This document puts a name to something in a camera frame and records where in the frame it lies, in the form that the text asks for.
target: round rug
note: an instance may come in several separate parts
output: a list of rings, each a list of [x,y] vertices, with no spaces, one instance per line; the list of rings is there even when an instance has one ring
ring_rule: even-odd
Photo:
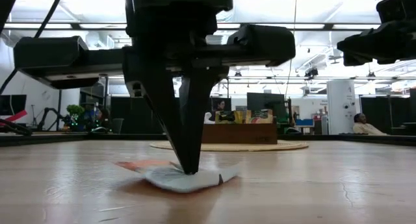
[[[158,149],[172,149],[169,141],[150,143],[151,147]],[[228,143],[203,143],[201,151],[221,152],[256,152],[304,149],[309,147],[306,142],[292,142],[279,140],[275,145],[267,144],[228,144]]]

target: green plant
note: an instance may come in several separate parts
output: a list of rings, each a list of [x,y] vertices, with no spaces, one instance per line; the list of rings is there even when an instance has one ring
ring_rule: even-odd
[[[68,105],[66,111],[70,114],[71,117],[76,118],[84,114],[84,108],[79,105]]]

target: man in white shirt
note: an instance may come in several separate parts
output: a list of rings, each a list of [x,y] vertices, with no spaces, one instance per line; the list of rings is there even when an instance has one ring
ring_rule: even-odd
[[[367,123],[367,119],[364,114],[356,114],[354,116],[354,127],[352,128],[356,134],[368,134],[373,136],[387,136],[386,133],[382,133],[373,125]]]

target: ceiling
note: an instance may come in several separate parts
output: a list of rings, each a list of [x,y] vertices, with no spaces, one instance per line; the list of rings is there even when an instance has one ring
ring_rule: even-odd
[[[350,29],[354,29],[354,24],[358,23],[375,24],[375,26],[380,23],[376,11],[376,4],[379,1],[381,0],[234,0],[234,9],[230,12],[219,13],[217,20],[222,23],[297,23],[296,25],[309,23],[312,26],[324,23],[349,23]],[[17,0],[9,23],[17,25],[18,23],[42,22],[52,2],[53,0]],[[50,22],[101,23],[97,28],[102,27],[103,24],[125,23],[124,0],[61,0]],[[36,27],[33,30],[9,30],[4,34],[11,39],[34,36],[35,32]],[[219,30],[207,40],[211,44],[224,44],[232,33],[231,30]],[[336,50],[337,42],[357,33],[360,31],[295,30],[296,57],[291,62],[276,68],[259,66],[231,68],[230,76],[234,76],[236,71],[239,71],[242,78],[231,79],[228,92],[238,94],[271,89],[274,93],[282,93],[282,90],[285,93],[288,89],[288,94],[298,94],[302,93],[305,87],[325,88],[325,79],[315,81],[301,79],[309,68],[317,68],[320,77],[329,78],[366,77],[369,71],[375,72],[377,77],[415,76],[416,64],[413,62],[399,62],[386,66],[373,62],[364,66],[347,68],[343,66],[342,58],[331,59],[331,56],[342,55]],[[61,29],[47,30],[42,34],[44,37],[74,35],[82,36],[92,49],[123,47],[130,44],[126,33],[115,29],[100,29],[99,31]],[[372,82],[365,79],[356,80],[356,93],[373,93],[375,88],[388,88],[394,82],[391,79]],[[226,93],[227,88],[224,86],[220,84],[220,88],[217,88],[218,91],[215,92]]]

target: chair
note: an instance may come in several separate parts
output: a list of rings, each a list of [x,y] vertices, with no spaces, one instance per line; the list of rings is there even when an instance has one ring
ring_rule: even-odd
[[[124,119],[122,118],[116,118],[112,120],[112,131],[115,134],[120,134],[122,132],[123,121]]]

